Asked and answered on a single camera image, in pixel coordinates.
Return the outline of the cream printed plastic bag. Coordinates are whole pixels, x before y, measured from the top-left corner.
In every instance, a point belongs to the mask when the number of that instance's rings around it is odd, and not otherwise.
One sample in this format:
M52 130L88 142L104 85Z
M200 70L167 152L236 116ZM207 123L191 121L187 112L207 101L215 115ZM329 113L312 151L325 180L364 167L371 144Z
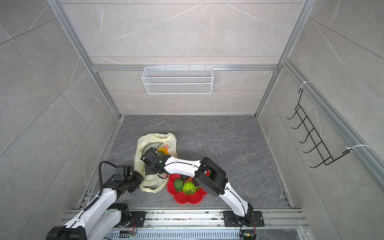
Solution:
M145 163L141 160L143 150L158 146L165 148L171 156L177 156L177 138L172 133L147 134L140 137L137 141L134 170L143 177L143 182L140 184L142 192L156 194L162 191L168 184L168 178L161 179L157 174L147 175L145 172Z

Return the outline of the dark fake avocado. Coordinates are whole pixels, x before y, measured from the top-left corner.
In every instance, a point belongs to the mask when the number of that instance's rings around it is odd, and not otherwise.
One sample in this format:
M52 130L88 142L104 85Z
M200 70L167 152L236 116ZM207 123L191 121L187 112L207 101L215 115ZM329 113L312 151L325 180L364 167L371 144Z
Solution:
M181 175L181 179L182 179L183 181L186 181L186 180L189 179L189 176Z

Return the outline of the red flower-shaped plate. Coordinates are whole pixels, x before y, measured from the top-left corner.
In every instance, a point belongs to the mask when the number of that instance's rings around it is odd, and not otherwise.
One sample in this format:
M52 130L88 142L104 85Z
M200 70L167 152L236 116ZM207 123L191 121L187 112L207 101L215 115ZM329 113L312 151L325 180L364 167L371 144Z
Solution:
M178 204L185 205L187 203L192 204L192 205L197 205L199 204L205 195L207 193L202 189L198 189L193 195L185 195L183 192L177 192L174 188L174 180L179 178L181 175L179 174L173 174L169 175L169 181L167 184L167 191L174 196L175 201Z

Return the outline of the green fake custard apple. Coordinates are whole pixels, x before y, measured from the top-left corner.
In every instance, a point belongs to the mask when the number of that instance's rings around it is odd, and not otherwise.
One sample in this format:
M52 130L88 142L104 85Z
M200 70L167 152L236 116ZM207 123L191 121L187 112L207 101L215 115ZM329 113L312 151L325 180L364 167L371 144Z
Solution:
M197 191L197 187L193 182L185 182L182 188L182 192L186 196L194 195Z

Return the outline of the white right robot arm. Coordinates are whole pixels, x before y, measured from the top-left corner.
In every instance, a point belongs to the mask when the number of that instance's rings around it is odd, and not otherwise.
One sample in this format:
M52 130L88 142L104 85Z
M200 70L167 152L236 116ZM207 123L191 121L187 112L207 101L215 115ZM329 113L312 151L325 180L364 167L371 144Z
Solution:
M182 160L150 148L142 154L141 160L156 174L180 174L194 178L206 193L220 197L227 203L242 225L253 224L253 206L236 193L226 172L211 159Z

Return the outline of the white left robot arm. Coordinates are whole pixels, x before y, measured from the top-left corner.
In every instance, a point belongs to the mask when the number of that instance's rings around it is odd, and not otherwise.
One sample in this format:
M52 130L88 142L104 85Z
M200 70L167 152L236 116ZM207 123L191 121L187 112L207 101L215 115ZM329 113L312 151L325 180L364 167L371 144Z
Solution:
M108 164L115 173L103 182L102 166ZM115 165L102 161L98 167L99 192L75 217L61 227L53 227L47 240L101 240L113 227L127 227L133 217L127 204L117 203L125 192L134 192L143 177L131 166Z

